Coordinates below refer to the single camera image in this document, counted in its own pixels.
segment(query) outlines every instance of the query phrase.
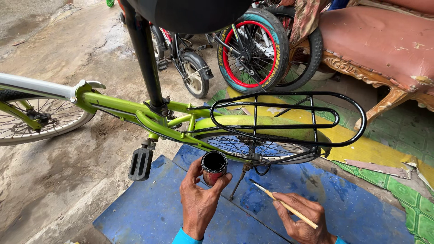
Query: red leather upholstery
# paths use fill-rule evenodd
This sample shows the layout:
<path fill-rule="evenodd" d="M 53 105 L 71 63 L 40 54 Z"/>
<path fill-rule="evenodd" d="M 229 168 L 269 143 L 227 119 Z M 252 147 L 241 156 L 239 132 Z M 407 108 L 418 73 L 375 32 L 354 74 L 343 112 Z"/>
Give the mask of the red leather upholstery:
<path fill-rule="evenodd" d="M 434 96 L 434 21 L 368 6 L 321 14 L 324 48 L 373 69 L 409 92 Z"/>
<path fill-rule="evenodd" d="M 383 0 L 383 2 L 395 4 L 425 14 L 434 14 L 433 0 Z"/>

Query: cloth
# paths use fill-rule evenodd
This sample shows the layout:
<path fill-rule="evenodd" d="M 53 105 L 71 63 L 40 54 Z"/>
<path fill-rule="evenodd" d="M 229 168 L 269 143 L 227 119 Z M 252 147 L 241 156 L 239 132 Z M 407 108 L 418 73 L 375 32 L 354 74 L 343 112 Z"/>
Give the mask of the cloth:
<path fill-rule="evenodd" d="M 172 244 L 202 244 L 203 241 L 203 238 L 200 241 L 191 238 L 182 230 L 181 227 L 181 229 L 178 231 L 178 234 L 176 234 L 175 239 L 173 239 Z"/>
<path fill-rule="evenodd" d="M 295 3 L 296 14 L 291 31 L 290 43 L 298 43 L 318 27 L 319 13 L 331 0 L 283 0 L 279 6 L 292 6 Z"/>
<path fill-rule="evenodd" d="M 339 238 L 339 236 L 338 236 L 338 239 L 336 239 L 335 244 L 347 244 L 347 243 L 344 242 L 344 241 L 343 241 L 341 238 Z"/>
<path fill-rule="evenodd" d="M 332 4 L 329 7 L 329 11 L 335 9 L 343 9 L 347 7 L 348 2 L 349 0 L 333 0 Z"/>

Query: blue board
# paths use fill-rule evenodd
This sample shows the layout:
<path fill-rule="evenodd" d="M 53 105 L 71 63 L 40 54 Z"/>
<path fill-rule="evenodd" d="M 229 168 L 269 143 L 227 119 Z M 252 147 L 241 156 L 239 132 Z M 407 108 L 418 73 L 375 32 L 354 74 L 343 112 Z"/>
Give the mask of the blue board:
<path fill-rule="evenodd" d="M 93 222 L 95 228 L 112 243 L 171 243 L 182 225 L 179 185 L 190 163 L 203 154 L 183 145 L 173 162 L 160 156 L 152 163 L 150 178 L 134 182 Z M 286 234 L 270 198 L 251 185 L 250 178 L 271 191 L 319 201 L 329 232 L 348 243 L 414 242 L 403 211 L 311 163 L 274 165 L 265 176 L 249 171 L 229 202 L 241 169 L 241 163 L 229 162 L 233 180 L 222 193 L 204 243 L 296 243 Z"/>
<path fill-rule="evenodd" d="M 190 163 L 203 154 L 202 150 L 183 145 L 173 162 L 188 170 Z M 241 170 L 242 163 L 229 161 L 227 171 L 233 174 L 233 179 L 222 192 L 226 199 L 232 193 Z M 405 226 L 405 212 L 310 162 L 273 165 L 265 176 L 259 176 L 254 170 L 248 171 L 232 202 L 289 241 L 295 242 L 286 234 L 272 200 L 249 179 L 270 191 L 295 192 L 311 201 L 318 201 L 325 209 L 328 231 L 347 243 L 414 243 L 413 235 Z"/>
<path fill-rule="evenodd" d="M 182 226 L 179 185 L 186 171 L 164 156 L 147 181 L 134 182 L 94 222 L 112 243 L 172 243 Z M 204 243 L 286 243 L 237 206 L 220 198 Z"/>

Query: man's left hand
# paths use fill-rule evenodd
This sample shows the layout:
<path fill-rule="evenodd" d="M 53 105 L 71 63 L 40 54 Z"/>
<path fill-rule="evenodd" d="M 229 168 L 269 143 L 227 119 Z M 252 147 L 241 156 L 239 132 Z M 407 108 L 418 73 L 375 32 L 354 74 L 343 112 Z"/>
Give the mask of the man's left hand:
<path fill-rule="evenodd" d="M 201 159 L 195 160 L 190 165 L 179 187 L 184 220 L 182 230 L 198 241 L 204 237 L 205 230 L 214 216 L 220 193 L 232 180 L 232 174 L 227 173 L 218 178 L 211 189 L 204 190 L 196 185 L 201 181 L 199 178 L 202 175 Z"/>

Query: wooden brush handle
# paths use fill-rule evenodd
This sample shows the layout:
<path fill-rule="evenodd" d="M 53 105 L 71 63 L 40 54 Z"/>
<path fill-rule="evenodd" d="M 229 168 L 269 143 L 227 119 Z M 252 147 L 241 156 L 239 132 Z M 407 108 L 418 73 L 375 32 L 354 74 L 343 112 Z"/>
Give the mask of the wooden brush handle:
<path fill-rule="evenodd" d="M 288 204 L 284 203 L 283 201 L 275 199 L 274 196 L 273 196 L 273 194 L 270 191 L 266 190 L 265 193 L 267 193 L 267 195 L 269 195 L 272 199 L 274 199 L 276 201 L 279 201 L 286 209 L 288 209 L 289 211 L 291 211 L 291 213 L 293 213 L 295 216 L 299 217 L 301 220 L 303 220 L 304 222 L 306 222 L 312 228 L 314 228 L 314 229 L 318 228 L 318 225 L 316 225 L 315 223 L 313 223 L 306 216 L 304 216 L 303 214 L 301 214 L 297 210 L 293 209 L 291 206 L 289 206 Z"/>

